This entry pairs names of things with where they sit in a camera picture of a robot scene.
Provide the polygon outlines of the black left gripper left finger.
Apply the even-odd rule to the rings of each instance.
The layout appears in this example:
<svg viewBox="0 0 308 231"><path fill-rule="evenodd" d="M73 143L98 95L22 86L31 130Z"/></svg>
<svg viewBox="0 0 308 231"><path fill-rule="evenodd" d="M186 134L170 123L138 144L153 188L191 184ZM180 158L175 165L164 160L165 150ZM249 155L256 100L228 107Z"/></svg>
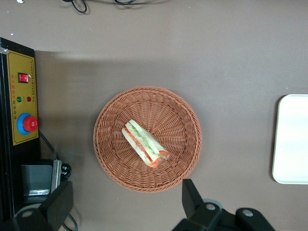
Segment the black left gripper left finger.
<svg viewBox="0 0 308 231"><path fill-rule="evenodd" d="M13 218L14 231L57 231L73 208L73 185L62 182L42 203L21 209Z"/></svg>

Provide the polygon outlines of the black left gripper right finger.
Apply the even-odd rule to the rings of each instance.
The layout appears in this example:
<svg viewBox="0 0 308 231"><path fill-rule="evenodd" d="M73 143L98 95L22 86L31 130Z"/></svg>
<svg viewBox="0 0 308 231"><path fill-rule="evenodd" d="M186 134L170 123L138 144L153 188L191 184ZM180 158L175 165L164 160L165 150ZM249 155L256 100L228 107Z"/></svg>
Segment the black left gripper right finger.
<svg viewBox="0 0 308 231"><path fill-rule="evenodd" d="M273 231L273 226L258 210L239 208L235 214L214 200L204 200L191 179L182 181L182 206L186 218L175 231Z"/></svg>

